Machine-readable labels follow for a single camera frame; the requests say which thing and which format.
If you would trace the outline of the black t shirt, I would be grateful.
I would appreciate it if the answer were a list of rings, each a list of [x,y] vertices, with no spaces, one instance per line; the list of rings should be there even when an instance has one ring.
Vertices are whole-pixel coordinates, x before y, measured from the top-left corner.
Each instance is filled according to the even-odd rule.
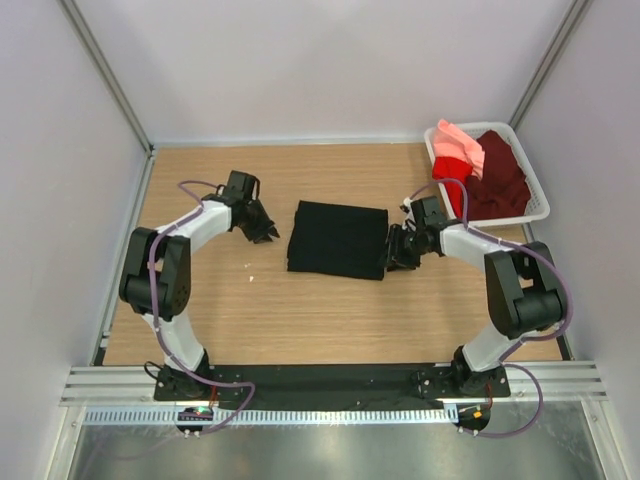
[[[385,209],[301,201],[287,270],[381,281],[388,227]]]

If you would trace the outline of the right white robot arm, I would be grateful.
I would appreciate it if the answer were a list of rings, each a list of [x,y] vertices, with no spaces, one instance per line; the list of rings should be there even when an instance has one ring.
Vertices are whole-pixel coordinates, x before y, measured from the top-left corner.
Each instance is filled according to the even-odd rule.
[[[438,378],[444,392],[480,396],[501,376],[502,362],[522,344],[540,339],[569,316],[568,288],[558,277],[548,247],[513,243],[448,219],[434,197],[404,200],[405,219],[389,227],[382,265],[415,270],[427,254],[456,258],[485,276],[489,324],[457,348]]]

